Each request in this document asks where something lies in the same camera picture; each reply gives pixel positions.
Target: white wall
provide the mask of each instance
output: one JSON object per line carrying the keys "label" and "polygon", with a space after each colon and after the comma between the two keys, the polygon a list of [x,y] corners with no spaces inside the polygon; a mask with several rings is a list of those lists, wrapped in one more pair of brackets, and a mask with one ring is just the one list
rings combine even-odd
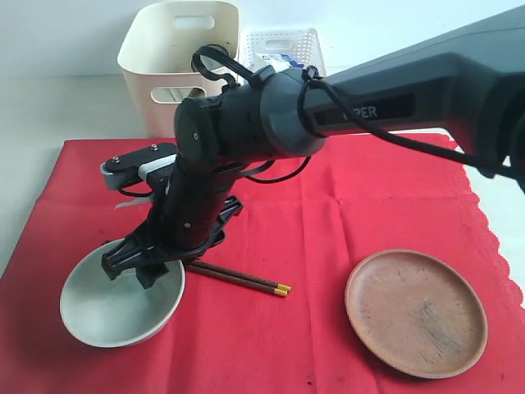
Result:
{"label": "white wall", "polygon": [[[120,72],[116,54],[149,0],[0,3],[0,77]],[[234,0],[243,26],[316,27],[326,64],[347,67],[478,21],[525,0]]]}

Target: white plastic basket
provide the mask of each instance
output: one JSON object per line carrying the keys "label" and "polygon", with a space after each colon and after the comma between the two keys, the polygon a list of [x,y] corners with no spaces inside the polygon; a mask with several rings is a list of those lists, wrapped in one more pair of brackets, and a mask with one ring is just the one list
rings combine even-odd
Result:
{"label": "white plastic basket", "polygon": [[224,81],[191,70],[193,53],[217,44],[235,57],[238,42],[239,12],[228,2],[158,2],[139,11],[117,61],[151,137],[173,137],[176,107],[189,92],[221,93]]}
{"label": "white plastic basket", "polygon": [[240,38],[239,59],[249,67],[256,53],[286,54],[305,66],[315,66],[326,76],[321,44],[314,28],[296,30],[243,30]]}

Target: bowl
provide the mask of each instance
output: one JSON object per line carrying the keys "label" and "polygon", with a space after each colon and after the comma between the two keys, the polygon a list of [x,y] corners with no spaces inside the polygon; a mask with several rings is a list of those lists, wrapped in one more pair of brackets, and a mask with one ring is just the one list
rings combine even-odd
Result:
{"label": "bowl", "polygon": [[109,242],[84,257],[62,288],[62,322],[73,337],[87,345],[120,347],[149,339],[166,325],[184,291],[180,260],[166,263],[169,272],[149,289],[140,285],[134,269],[111,281],[101,259],[119,242]]}

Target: bowl rim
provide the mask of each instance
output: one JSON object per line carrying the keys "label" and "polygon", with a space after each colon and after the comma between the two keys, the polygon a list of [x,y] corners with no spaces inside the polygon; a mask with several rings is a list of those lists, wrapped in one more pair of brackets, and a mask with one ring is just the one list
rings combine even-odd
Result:
{"label": "bowl rim", "polygon": [[74,272],[89,258],[89,256],[91,256],[92,254],[95,254],[96,252],[98,252],[102,248],[107,248],[109,245],[116,244],[116,243],[118,243],[118,242],[120,242],[122,240],[123,240],[123,238],[121,238],[120,240],[115,240],[115,241],[112,241],[112,242],[108,242],[107,244],[101,245],[98,248],[91,250],[91,252],[89,252],[85,257],[83,257],[82,260],[79,261],[78,264],[71,270],[71,272],[68,275],[66,281],[64,282],[64,285],[62,286],[62,291],[61,291],[61,294],[60,294],[60,317],[62,319],[62,323],[66,327],[67,331],[74,338],[76,338],[79,341],[85,343],[86,345],[95,346],[95,347],[103,347],[103,348],[122,347],[122,346],[133,345],[135,343],[138,343],[138,342],[144,341],[145,339],[148,339],[153,334],[155,334],[157,331],[159,331],[167,323],[167,321],[171,318],[171,316],[175,312],[175,309],[177,308],[177,306],[179,306],[180,299],[182,298],[182,294],[184,293],[184,290],[185,290],[185,270],[184,270],[184,265],[182,264],[182,262],[180,260],[172,260],[171,262],[176,263],[176,266],[178,267],[178,269],[180,271],[180,289],[179,289],[179,294],[177,294],[177,297],[175,298],[175,302],[171,306],[170,310],[166,313],[166,315],[161,320],[156,322],[155,325],[153,327],[151,327],[148,331],[143,332],[142,334],[140,334],[140,335],[138,335],[136,337],[133,337],[131,339],[125,340],[125,341],[107,342],[107,341],[91,341],[89,339],[83,338],[82,336],[78,335],[78,333],[75,332],[75,330],[72,330],[71,327],[69,326],[69,324],[64,319],[64,313],[63,313],[63,311],[64,311],[63,303],[65,302],[64,301],[64,289],[66,288],[66,285],[70,282],[70,279],[72,278]]}

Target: chopstick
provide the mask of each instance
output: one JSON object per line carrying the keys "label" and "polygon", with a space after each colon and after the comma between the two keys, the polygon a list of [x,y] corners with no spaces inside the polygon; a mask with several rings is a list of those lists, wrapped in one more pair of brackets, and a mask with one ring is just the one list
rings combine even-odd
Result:
{"label": "chopstick", "polygon": [[291,286],[282,283],[268,281],[267,279],[262,279],[261,277],[240,273],[239,271],[234,271],[233,269],[219,267],[217,265],[204,263],[202,261],[188,262],[185,264],[185,269],[194,273],[200,273],[208,277],[214,277],[225,282],[249,287],[254,290],[259,290],[281,297],[286,297],[288,295],[288,291],[291,290]]}

